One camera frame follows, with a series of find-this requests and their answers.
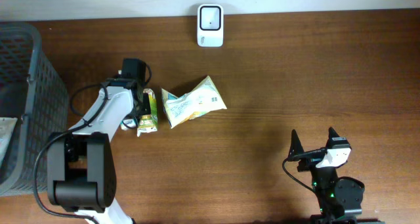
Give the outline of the green yellow snack bar wrapper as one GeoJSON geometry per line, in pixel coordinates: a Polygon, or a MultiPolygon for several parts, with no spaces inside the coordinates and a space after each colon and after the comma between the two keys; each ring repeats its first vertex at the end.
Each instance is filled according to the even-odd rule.
{"type": "Polygon", "coordinates": [[[143,133],[152,133],[158,130],[158,107],[155,93],[151,89],[144,89],[143,96],[144,107],[138,121],[137,137],[143,133]]]}

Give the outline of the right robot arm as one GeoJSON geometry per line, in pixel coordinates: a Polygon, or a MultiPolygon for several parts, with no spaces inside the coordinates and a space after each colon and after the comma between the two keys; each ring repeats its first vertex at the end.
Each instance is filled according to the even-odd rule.
{"type": "Polygon", "coordinates": [[[319,215],[311,215],[310,223],[380,223],[378,219],[358,219],[362,214],[365,185],[351,177],[339,177],[337,169],[348,162],[352,147],[346,137],[340,136],[332,127],[328,129],[325,146],[305,151],[296,130],[291,131],[291,145],[287,158],[282,162],[283,171],[296,183],[315,194],[319,215]],[[285,167],[288,162],[297,162],[297,171],[311,173],[308,186],[293,176],[285,167]]]}

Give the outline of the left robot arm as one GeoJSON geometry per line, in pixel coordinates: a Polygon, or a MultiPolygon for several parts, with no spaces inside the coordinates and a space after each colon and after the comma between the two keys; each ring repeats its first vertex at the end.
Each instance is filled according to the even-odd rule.
{"type": "Polygon", "coordinates": [[[47,196],[62,217],[88,223],[134,223],[118,204],[110,142],[127,118],[150,111],[144,92],[152,71],[137,58],[123,60],[121,72],[96,87],[98,97],[74,126],[54,132],[40,155],[47,157],[47,196]]]}

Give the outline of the teal tissue pack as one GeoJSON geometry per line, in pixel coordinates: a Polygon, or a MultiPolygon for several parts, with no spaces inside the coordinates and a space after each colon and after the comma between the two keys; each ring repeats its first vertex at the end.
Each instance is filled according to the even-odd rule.
{"type": "Polygon", "coordinates": [[[124,119],[120,123],[120,128],[124,131],[128,129],[137,129],[137,121],[134,118],[131,119],[124,119]]]}

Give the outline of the white cosmetic tube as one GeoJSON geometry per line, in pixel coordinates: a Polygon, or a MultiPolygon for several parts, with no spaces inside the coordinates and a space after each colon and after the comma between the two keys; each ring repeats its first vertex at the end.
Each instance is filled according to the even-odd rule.
{"type": "Polygon", "coordinates": [[[1,118],[0,124],[0,161],[1,164],[5,158],[14,127],[17,123],[17,118],[1,118]]]}

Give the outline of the large yellow white snack bag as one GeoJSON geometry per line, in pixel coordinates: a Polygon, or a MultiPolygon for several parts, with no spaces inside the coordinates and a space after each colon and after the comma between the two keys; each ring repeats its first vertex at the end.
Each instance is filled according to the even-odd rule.
{"type": "Polygon", "coordinates": [[[191,92],[181,97],[161,89],[161,98],[163,111],[171,129],[209,112],[227,109],[210,76],[204,78],[191,92]]]}

